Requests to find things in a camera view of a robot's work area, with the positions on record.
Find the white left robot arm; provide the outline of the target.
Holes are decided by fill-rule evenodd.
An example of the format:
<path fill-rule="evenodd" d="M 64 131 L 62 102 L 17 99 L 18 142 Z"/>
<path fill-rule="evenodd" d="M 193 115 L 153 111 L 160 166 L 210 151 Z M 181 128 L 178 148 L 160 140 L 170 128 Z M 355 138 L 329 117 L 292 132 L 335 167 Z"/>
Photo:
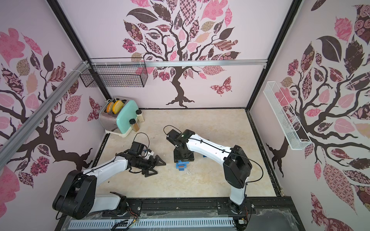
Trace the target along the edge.
<path fill-rule="evenodd" d="M 82 219 L 90 213 L 109 211 L 113 215 L 123 215 L 129 211 L 126 196 L 110 192 L 98 195 L 97 187 L 111 177 L 133 168 L 145 177 L 156 175 L 157 166 L 166 163 L 144 144 L 133 142 L 130 149 L 115 154 L 110 161 L 85 171 L 69 172 L 58 191 L 52 207 L 58 213 L 74 219 Z"/>

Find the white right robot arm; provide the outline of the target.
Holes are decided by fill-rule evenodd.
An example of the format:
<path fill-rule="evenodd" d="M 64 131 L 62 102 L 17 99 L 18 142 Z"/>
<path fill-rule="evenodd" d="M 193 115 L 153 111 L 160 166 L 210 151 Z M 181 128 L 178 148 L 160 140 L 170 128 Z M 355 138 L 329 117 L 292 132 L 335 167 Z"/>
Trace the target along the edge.
<path fill-rule="evenodd" d="M 182 133 L 171 130 L 166 134 L 166 140 L 174 146 L 175 163 L 194 161 L 194 153 L 198 153 L 220 164 L 225 180 L 231 185 L 230 201 L 236 206 L 243 204 L 252 164 L 240 146 L 222 146 L 191 130 Z"/>

